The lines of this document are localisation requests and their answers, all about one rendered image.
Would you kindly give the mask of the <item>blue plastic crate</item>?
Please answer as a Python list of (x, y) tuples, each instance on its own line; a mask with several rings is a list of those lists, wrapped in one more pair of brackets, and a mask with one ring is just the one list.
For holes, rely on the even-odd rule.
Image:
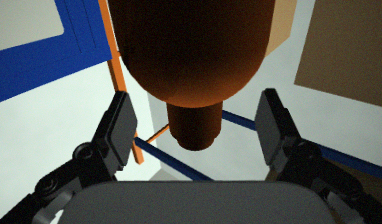
[(0, 0), (0, 102), (111, 59), (98, 0)]

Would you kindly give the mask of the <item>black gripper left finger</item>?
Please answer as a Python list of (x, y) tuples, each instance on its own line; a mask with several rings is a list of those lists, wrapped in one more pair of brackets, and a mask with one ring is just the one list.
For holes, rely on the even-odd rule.
[(42, 177), (0, 224), (50, 224), (81, 189), (117, 180), (115, 173), (128, 163), (137, 126), (129, 93), (116, 91), (91, 142), (78, 145), (72, 159)]

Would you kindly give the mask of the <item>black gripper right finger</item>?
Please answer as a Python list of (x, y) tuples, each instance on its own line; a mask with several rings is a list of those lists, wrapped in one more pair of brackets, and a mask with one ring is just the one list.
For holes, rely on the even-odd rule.
[(275, 88), (262, 91), (254, 123), (265, 163), (278, 173), (276, 181), (311, 188), (345, 224), (382, 224), (382, 204), (363, 191), (356, 177), (321, 157), (315, 143), (302, 140)]

